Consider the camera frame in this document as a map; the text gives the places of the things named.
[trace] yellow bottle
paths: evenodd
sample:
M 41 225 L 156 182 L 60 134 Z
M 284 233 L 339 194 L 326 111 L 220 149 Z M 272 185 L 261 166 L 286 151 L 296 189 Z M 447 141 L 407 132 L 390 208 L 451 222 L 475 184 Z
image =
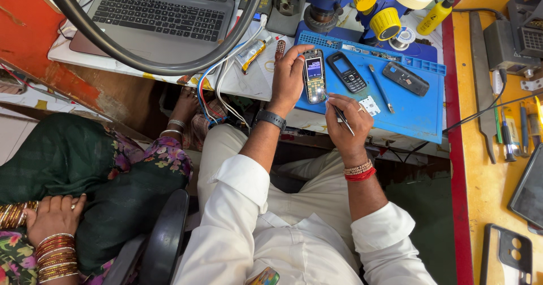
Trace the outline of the yellow bottle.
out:
M 417 26 L 421 35 L 429 35 L 451 13 L 454 0 L 444 0 L 437 3 Z

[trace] wristwatch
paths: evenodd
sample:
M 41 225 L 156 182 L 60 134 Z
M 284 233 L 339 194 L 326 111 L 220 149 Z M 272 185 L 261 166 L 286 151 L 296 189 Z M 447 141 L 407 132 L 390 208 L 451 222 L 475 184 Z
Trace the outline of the wristwatch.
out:
M 284 118 L 264 109 L 260 109 L 256 115 L 256 121 L 258 122 L 260 120 L 274 124 L 275 126 L 279 127 L 281 131 L 285 131 L 285 128 L 287 127 L 287 121 Z

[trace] man's hand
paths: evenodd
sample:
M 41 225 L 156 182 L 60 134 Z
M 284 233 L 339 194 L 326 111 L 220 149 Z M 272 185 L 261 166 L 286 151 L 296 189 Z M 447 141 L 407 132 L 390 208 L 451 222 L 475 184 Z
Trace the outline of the man's hand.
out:
M 276 63 L 273 75 L 272 100 L 268 111 L 282 118 L 294 109 L 303 91 L 303 63 L 300 53 L 310 50 L 314 45 L 302 44 L 293 46 L 285 56 Z
M 358 101 L 339 94 L 329 94 L 330 98 L 326 102 L 326 124 L 328 125 L 328 133 L 332 142 L 339 150 L 342 156 L 345 168 L 353 168 L 362 165 L 368 161 L 364 142 L 373 126 L 373 117 L 362 107 Z M 355 133 L 349 131 L 343 122 L 338 122 L 334 105 L 340 108 L 349 122 L 349 126 Z
M 79 216 L 87 195 L 79 198 L 71 196 L 47 196 L 37 207 L 37 213 L 31 209 L 25 209 L 27 215 L 28 239 L 32 246 L 37 245 L 51 235 L 67 233 L 74 235 L 79 225 Z

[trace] blue silicone repair mat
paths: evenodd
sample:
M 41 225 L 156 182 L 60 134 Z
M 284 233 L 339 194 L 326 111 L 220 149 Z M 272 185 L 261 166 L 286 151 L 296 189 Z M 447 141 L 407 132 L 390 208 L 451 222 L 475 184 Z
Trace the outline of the blue silicone repair mat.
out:
M 326 88 L 329 93 L 346 95 L 353 97 L 357 101 L 362 101 L 368 96 L 374 99 L 381 109 L 381 112 L 374 116 L 374 127 L 425 141 L 441 143 L 443 88 L 446 74 L 444 65 L 339 38 L 327 37 L 310 31 L 302 31 L 296 39 L 296 44 L 312 44 L 315 45 L 315 48 L 322 50 L 325 58 Z M 347 56 L 360 73 L 360 76 L 366 81 L 368 86 L 364 90 L 356 94 L 349 92 L 345 84 L 329 66 L 326 57 L 337 51 L 341 51 Z M 430 84 L 426 95 L 420 97 L 385 77 L 382 74 L 384 66 L 391 60 L 379 56 L 396 57 L 397 62 L 426 80 Z M 374 66 L 381 77 L 381 84 L 385 88 L 394 108 L 394 114 L 390 113 L 385 105 L 383 97 L 369 71 L 369 64 Z M 305 89 L 300 100 L 296 103 L 296 108 L 320 114 L 326 112 L 324 102 L 310 104 L 307 101 Z

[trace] yellow workbench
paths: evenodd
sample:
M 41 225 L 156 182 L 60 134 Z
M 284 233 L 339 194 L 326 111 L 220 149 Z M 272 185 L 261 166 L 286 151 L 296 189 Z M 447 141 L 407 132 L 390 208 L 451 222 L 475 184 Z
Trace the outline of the yellow workbench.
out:
M 507 1 L 460 0 L 455 8 L 486 7 L 507 14 Z M 479 15 L 483 29 L 496 20 L 491 12 L 479 11 Z M 469 13 L 453 12 L 452 18 L 444 22 L 443 32 L 447 71 L 456 72 L 456 76 L 451 72 L 451 76 L 445 81 L 447 124 L 450 126 L 459 119 L 477 112 L 471 63 Z M 447 46 L 454 48 L 454 55 L 447 56 Z M 520 76 L 508 74 L 502 101 L 531 94 L 530 91 L 521 90 L 519 85 L 521 79 Z M 520 132 L 520 103 L 515 102 L 508 107 L 514 116 L 517 131 Z M 506 163 L 505 146 L 496 144 L 494 138 L 497 164 L 491 164 L 477 120 L 462 125 L 461 129 L 452 130 L 449 140 L 458 284 L 479 284 L 484 226 L 494 223 L 532 240 L 532 284 L 542 285 L 543 236 L 529 232 L 527 222 L 507 209 L 529 158 L 516 157 L 517 162 Z M 533 143 L 530 143 L 529 152 L 531 153 L 533 149 Z M 497 273 L 500 271 L 489 271 L 489 274 Z

